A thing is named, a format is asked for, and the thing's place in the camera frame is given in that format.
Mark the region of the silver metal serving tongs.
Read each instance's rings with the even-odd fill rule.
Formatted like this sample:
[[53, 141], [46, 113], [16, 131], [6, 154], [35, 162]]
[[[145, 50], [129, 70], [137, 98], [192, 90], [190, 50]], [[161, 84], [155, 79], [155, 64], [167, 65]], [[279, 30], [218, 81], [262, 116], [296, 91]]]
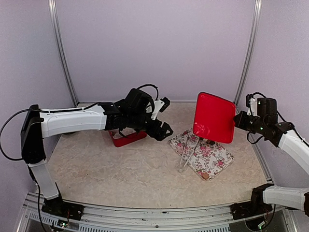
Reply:
[[200, 142], [201, 138], [197, 138], [197, 141], [194, 142], [194, 148], [190, 149], [188, 144], [189, 144], [189, 137], [187, 137], [185, 145], [183, 147], [183, 152], [181, 154], [181, 159], [180, 162], [178, 164], [178, 172], [179, 173], [183, 173], [188, 166], [188, 162], [190, 161], [192, 155], [194, 154], [199, 142]]

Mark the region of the red box lid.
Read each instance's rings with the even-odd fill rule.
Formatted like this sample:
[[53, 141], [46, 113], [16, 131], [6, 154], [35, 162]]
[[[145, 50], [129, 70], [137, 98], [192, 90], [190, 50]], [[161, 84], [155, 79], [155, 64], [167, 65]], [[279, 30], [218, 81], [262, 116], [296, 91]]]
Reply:
[[197, 96], [193, 134], [203, 139], [229, 144], [233, 141], [236, 107], [221, 97], [200, 92]]

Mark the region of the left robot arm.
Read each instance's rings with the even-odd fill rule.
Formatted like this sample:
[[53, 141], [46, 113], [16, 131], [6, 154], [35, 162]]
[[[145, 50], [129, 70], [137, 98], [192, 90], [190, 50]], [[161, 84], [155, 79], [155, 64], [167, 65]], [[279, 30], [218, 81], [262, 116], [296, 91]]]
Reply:
[[44, 138], [85, 130], [121, 131], [131, 128], [162, 141], [173, 134], [168, 123], [157, 119], [157, 114], [164, 111], [164, 105], [161, 100], [155, 101], [151, 110], [147, 106], [128, 106], [124, 101], [98, 102], [88, 107], [61, 110], [41, 110], [32, 105], [21, 130], [21, 154], [41, 193], [49, 201], [49, 208], [62, 215], [68, 205], [60, 199], [60, 192], [50, 176]]

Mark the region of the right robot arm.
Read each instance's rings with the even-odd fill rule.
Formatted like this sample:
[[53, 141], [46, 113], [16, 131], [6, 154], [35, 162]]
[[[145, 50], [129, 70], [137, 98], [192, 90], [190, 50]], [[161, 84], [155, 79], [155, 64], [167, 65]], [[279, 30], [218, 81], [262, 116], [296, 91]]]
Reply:
[[233, 118], [235, 126], [260, 134], [266, 142], [260, 146], [272, 178], [271, 184], [252, 189], [247, 211], [256, 215], [269, 205], [309, 213], [309, 144], [295, 131], [291, 122], [274, 111], [250, 115], [241, 111]]

